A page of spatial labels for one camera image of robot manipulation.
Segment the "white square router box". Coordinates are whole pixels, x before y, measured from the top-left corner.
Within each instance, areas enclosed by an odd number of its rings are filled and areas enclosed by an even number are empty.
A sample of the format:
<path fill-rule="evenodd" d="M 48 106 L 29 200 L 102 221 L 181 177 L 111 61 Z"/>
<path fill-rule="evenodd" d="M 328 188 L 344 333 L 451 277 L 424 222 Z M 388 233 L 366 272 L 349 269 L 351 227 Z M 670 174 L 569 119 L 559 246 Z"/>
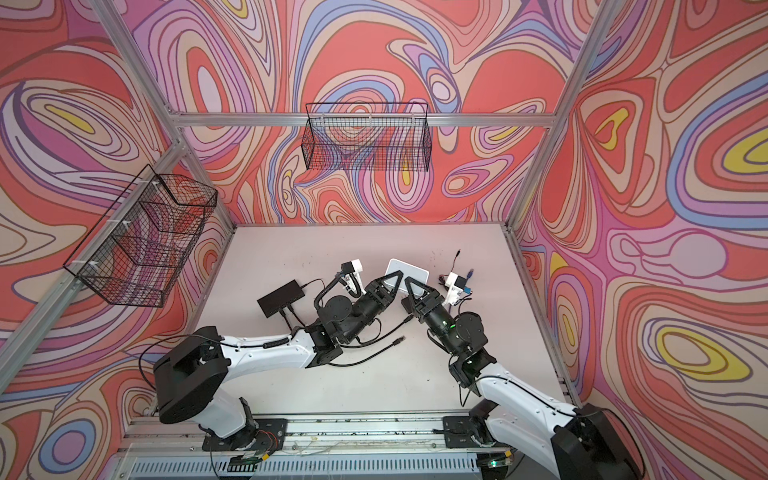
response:
<path fill-rule="evenodd" d="M 400 289 L 399 289 L 399 291 L 402 292 L 403 294 L 408 294 L 407 291 L 406 291 L 405 285 L 404 285 L 404 279 L 406 277 L 411 276 L 411 277 L 413 277 L 413 278 L 415 278 L 415 279 L 417 279 L 419 281 L 422 281 L 422 282 L 424 282 L 426 284 L 428 283 L 429 271 L 425 270 L 425 269 L 423 269 L 421 267 L 417 267 L 417 266 L 412 265 L 410 263 L 407 263 L 405 261 L 402 261 L 402 260 L 399 260 L 399 259 L 396 259 L 396 258 L 392 258 L 388 262 L 387 268 L 385 270 L 385 274 L 389 273 L 389 272 L 392 272 L 394 270 L 401 270 L 403 272 L 403 274 L 404 274 L 403 281 L 402 281 L 402 284 L 401 284 Z"/>

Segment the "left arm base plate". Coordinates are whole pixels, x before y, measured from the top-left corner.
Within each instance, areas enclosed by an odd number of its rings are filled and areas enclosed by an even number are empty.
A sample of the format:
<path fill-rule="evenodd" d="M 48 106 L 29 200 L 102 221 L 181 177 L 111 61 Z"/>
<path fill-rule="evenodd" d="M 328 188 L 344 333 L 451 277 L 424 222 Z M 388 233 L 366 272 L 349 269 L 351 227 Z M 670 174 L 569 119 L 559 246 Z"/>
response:
<path fill-rule="evenodd" d="M 267 417 L 247 421 L 242 430 L 227 438 L 220 438 L 206 430 L 208 436 L 203 441 L 202 449 L 206 452 L 274 453 L 283 448 L 287 426 L 286 418 Z"/>

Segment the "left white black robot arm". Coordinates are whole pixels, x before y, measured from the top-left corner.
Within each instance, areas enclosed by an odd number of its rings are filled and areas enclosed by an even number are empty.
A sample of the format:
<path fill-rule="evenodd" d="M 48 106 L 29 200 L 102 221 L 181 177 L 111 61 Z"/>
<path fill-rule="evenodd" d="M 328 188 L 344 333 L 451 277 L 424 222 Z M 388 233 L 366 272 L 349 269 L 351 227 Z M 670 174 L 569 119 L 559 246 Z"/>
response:
<path fill-rule="evenodd" d="M 189 335 L 153 366 L 159 420 L 165 425 L 192 421 L 208 434 L 211 449 L 245 450 L 261 431 L 244 398 L 223 390 L 246 375 L 309 369 L 331 364 L 395 300 L 402 271 L 372 280 L 357 279 L 348 296 L 314 301 L 317 319 L 285 336 L 222 336 L 213 327 Z"/>

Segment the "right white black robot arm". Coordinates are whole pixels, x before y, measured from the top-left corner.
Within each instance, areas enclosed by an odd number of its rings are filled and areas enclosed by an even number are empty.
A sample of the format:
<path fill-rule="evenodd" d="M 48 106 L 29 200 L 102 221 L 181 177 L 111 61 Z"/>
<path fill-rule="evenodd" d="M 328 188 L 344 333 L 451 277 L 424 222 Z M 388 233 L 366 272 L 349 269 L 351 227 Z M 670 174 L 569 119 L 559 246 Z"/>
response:
<path fill-rule="evenodd" d="M 644 477 L 605 410 L 557 401 L 519 379 L 488 352 L 479 314 L 451 314 L 438 290 L 412 277 L 403 283 L 406 310 L 448 354 L 457 384 L 480 399 L 468 415 L 478 443 L 508 445 L 559 479 Z"/>

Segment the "black network switch box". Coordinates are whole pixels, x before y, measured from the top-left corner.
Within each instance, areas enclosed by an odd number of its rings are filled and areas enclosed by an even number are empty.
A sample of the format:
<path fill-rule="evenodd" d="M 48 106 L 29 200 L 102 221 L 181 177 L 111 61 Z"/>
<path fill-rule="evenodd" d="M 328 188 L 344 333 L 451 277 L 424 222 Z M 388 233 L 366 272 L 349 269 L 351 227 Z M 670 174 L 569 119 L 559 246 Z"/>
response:
<path fill-rule="evenodd" d="M 276 290 L 262 296 L 257 303 L 265 318 L 269 318 L 281 309 L 291 306 L 305 296 L 303 288 L 296 280 L 291 280 Z"/>

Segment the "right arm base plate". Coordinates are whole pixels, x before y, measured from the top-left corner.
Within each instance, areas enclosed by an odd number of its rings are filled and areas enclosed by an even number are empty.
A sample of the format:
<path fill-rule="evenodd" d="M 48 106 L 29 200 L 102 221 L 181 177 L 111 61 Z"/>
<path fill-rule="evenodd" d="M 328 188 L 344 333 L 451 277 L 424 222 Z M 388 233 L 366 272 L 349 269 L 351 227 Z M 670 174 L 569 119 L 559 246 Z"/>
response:
<path fill-rule="evenodd" d="M 515 447 L 494 439 L 490 430 L 479 417 L 468 414 L 444 416 L 442 426 L 434 429 L 433 433 L 441 435 L 445 446 L 449 449 L 505 448 L 515 450 Z"/>

